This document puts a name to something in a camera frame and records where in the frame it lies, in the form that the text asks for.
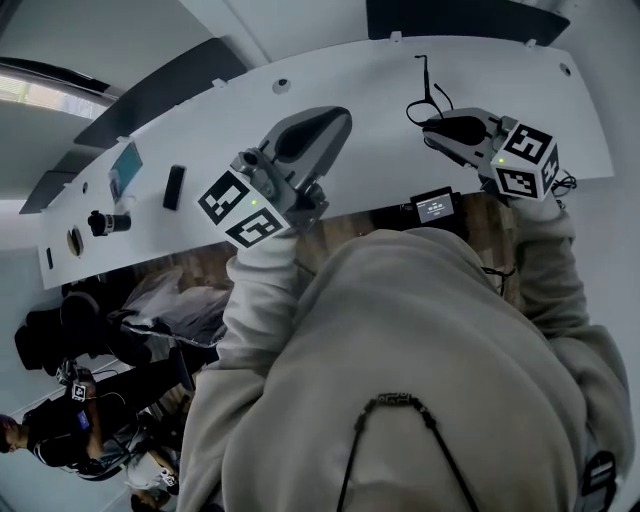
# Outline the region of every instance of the seated person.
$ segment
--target seated person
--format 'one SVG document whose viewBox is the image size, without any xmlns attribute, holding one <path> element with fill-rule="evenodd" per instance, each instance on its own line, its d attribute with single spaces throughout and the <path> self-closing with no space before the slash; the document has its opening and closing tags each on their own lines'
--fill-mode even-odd
<svg viewBox="0 0 640 512">
<path fill-rule="evenodd" d="M 199 355 L 187 359 L 189 371 L 202 363 Z M 62 397 L 27 412 L 22 424 L 0 415 L 0 452 L 27 449 L 47 466 L 99 471 L 95 460 L 104 453 L 104 439 L 135 423 L 137 413 L 178 384 L 180 377 L 172 364 L 150 363 L 98 383 L 90 372 L 82 372 L 86 401 L 73 400 L 69 387 Z"/>
<path fill-rule="evenodd" d="M 179 456 L 170 448 L 148 446 L 127 464 L 125 483 L 132 492 L 131 509 L 134 512 L 175 510 L 177 503 L 172 496 L 178 494 Z"/>
</svg>

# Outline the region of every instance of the white desk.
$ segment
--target white desk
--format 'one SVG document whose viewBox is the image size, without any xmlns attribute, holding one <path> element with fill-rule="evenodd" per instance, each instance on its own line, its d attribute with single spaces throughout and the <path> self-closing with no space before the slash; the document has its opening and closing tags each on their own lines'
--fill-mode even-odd
<svg viewBox="0 0 640 512">
<path fill-rule="evenodd" d="M 449 94 L 455 107 L 484 108 L 553 134 L 561 166 L 578 179 L 613 175 L 595 108 L 566 52 L 467 37 L 334 46 L 252 70 L 139 130 L 133 139 L 144 166 L 126 190 L 136 197 L 132 228 L 94 238 L 87 217 L 92 210 L 113 212 L 107 173 L 124 145 L 101 155 L 39 216 L 45 287 L 219 242 L 221 237 L 196 211 L 195 198 L 276 122 L 314 106 L 342 106 L 353 115 L 353 132 L 321 181 L 331 202 L 328 216 L 406 202 L 444 186 L 477 191 L 475 172 L 427 148 L 420 129 L 405 117 L 405 107 L 423 95 L 423 62 L 413 58 L 423 53 L 429 56 L 432 82 Z M 571 76 L 560 64 L 569 67 Z M 276 95 L 272 85 L 280 78 L 289 79 L 291 89 Z M 441 108 L 448 108 L 444 97 L 433 93 Z M 178 212 L 162 208 L 173 164 L 187 167 Z M 80 228 L 85 246 L 79 258 L 66 241 L 73 226 Z"/>
</svg>

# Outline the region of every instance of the small screen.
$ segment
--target small screen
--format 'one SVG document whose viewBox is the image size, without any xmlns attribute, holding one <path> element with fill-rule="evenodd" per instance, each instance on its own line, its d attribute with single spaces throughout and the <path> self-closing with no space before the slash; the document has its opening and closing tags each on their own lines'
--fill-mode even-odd
<svg viewBox="0 0 640 512">
<path fill-rule="evenodd" d="M 89 419 L 84 411 L 80 411 L 78 413 L 78 422 L 80 423 L 80 428 L 82 430 L 88 430 L 91 424 L 89 423 Z"/>
<path fill-rule="evenodd" d="M 418 215 L 420 216 L 420 222 L 426 224 L 427 222 L 453 215 L 453 203 L 451 202 L 451 195 L 444 194 L 439 197 L 433 197 L 420 201 L 416 204 L 418 207 Z"/>
</svg>

